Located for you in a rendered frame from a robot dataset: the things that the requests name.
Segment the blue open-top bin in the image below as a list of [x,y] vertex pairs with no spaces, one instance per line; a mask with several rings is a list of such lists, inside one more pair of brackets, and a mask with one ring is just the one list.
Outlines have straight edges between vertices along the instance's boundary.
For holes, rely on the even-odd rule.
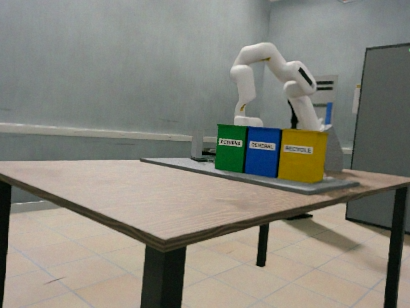
[[277,178],[282,141],[281,128],[247,128],[249,131],[245,173]]

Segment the green open bin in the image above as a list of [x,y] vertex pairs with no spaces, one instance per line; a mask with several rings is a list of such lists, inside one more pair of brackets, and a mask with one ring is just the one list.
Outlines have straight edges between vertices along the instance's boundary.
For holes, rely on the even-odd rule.
[[247,126],[217,124],[215,169],[245,173]]

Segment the yellow bin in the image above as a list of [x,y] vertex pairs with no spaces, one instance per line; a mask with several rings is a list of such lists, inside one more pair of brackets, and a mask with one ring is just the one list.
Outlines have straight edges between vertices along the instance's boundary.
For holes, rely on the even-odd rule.
[[281,130],[283,134],[278,178],[306,183],[322,180],[329,133],[282,128]]

